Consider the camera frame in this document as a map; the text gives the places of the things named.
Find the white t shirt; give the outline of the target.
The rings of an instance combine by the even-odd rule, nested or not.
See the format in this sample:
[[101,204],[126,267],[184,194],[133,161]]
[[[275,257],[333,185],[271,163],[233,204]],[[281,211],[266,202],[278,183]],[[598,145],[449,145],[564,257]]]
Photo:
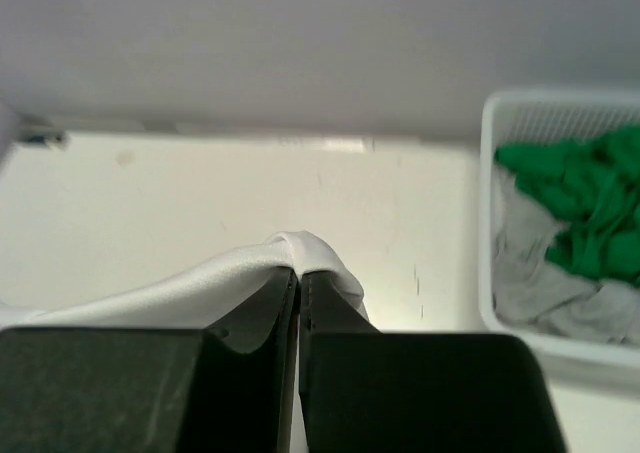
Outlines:
[[325,273],[343,298],[369,323],[360,282],[335,251],[308,232],[278,233],[269,240],[229,250],[204,263],[158,282],[70,307],[37,310],[3,306],[1,335],[18,327],[79,326],[90,328],[191,329],[207,326],[247,300],[279,268],[294,273],[295,365],[293,369],[290,452],[301,447],[300,406],[293,390],[298,384],[297,340],[301,284],[306,275]]

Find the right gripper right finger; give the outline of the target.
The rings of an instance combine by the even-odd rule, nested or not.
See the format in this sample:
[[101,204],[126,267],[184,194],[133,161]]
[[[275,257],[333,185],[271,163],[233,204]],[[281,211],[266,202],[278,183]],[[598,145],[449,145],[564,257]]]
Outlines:
[[299,395],[312,452],[563,452],[520,339],[383,333],[325,273],[301,284]]

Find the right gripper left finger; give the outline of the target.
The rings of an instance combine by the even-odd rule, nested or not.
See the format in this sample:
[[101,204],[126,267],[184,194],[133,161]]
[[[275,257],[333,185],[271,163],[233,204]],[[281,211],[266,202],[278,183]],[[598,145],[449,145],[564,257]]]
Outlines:
[[285,452],[298,282],[267,276],[191,329],[18,327],[1,335],[5,452]]

